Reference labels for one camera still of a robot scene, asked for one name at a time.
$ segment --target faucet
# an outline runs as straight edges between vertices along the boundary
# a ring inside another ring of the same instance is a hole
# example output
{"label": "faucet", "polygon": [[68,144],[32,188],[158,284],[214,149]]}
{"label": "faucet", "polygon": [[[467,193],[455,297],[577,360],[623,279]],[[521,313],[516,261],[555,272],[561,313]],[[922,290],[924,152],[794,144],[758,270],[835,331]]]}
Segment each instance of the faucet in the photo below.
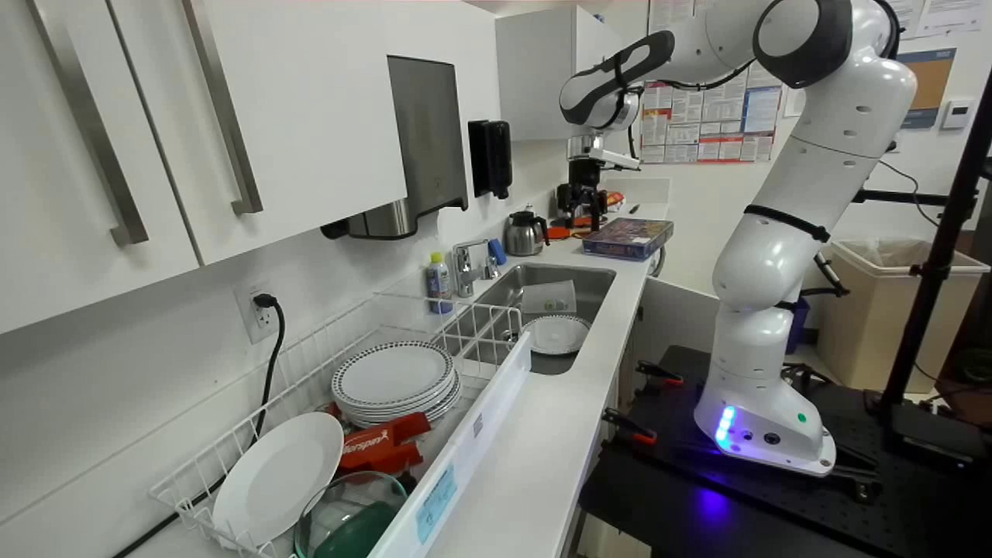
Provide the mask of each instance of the faucet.
{"label": "faucet", "polygon": [[473,249],[475,244],[486,244],[486,240],[482,243],[462,243],[454,249],[454,261],[455,261],[455,297],[473,297],[475,294],[475,279],[482,275],[475,266],[473,266]]}

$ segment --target power outlet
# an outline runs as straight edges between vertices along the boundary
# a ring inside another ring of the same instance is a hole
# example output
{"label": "power outlet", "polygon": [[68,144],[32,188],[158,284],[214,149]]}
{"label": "power outlet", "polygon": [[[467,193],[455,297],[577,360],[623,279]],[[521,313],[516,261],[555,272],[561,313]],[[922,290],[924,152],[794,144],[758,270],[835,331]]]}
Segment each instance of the power outlet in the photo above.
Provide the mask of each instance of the power outlet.
{"label": "power outlet", "polygon": [[251,343],[264,342],[264,339],[272,339],[280,331],[280,316],[272,307],[259,307],[254,297],[259,294],[272,294],[272,284],[268,279],[262,282],[251,282],[244,288],[237,290],[239,297],[239,310],[242,310],[242,318],[244,318],[244,331],[251,339]]}

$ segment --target cabinet handle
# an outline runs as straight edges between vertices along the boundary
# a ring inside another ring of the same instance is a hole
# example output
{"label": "cabinet handle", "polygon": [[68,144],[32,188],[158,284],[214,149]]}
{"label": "cabinet handle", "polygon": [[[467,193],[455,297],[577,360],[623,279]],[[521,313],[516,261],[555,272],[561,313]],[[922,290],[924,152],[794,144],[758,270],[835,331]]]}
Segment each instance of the cabinet handle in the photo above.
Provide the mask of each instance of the cabinet handle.
{"label": "cabinet handle", "polygon": [[32,8],[32,19],[34,19],[41,37],[43,37],[43,46],[52,60],[52,67],[58,75],[73,117],[87,144],[92,165],[104,174],[104,188],[118,215],[118,226],[111,230],[115,243],[122,249],[148,243],[148,230],[144,222],[144,215],[133,204],[118,152],[115,152],[111,136],[99,117],[92,91],[87,83],[84,64],[73,46],[66,25],[58,23],[58,16],[52,8],[43,8],[39,0],[29,0],[29,8]]}
{"label": "cabinet handle", "polygon": [[231,158],[231,165],[237,171],[237,180],[239,180],[239,188],[242,188],[242,198],[232,200],[232,210],[239,218],[242,215],[262,215],[264,200],[262,200],[262,193],[259,193],[259,182],[254,182],[254,174],[251,174],[244,133],[242,133],[242,123],[239,123],[239,115],[237,115],[237,102],[231,97],[231,86],[227,86],[227,75],[225,75],[225,64],[220,64],[214,28],[209,23],[209,2],[205,0],[183,0],[183,8],[185,8],[185,23],[188,23],[193,44],[197,44],[197,54],[198,54],[198,64],[201,64],[209,91],[211,91],[211,102],[214,102],[218,123],[220,123],[220,133],[225,133],[227,158]]}

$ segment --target kettle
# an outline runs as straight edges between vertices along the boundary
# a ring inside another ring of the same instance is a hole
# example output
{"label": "kettle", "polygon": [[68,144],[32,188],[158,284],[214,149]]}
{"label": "kettle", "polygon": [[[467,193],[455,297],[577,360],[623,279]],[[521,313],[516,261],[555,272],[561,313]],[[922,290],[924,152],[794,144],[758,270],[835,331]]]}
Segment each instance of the kettle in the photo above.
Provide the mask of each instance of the kettle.
{"label": "kettle", "polygon": [[507,251],[516,258],[533,258],[548,244],[548,222],[533,210],[518,210],[507,218],[503,230]]}

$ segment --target bottle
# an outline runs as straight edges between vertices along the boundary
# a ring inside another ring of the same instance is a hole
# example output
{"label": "bottle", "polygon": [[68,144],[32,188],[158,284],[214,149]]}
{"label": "bottle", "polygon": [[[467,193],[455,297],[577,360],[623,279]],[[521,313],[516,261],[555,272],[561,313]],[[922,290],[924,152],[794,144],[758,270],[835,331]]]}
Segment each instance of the bottle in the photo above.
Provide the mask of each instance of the bottle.
{"label": "bottle", "polygon": [[454,303],[451,303],[451,272],[446,272],[446,253],[444,251],[433,251],[432,253],[432,264],[426,270],[426,282],[429,282],[429,310],[432,313],[451,313]]}

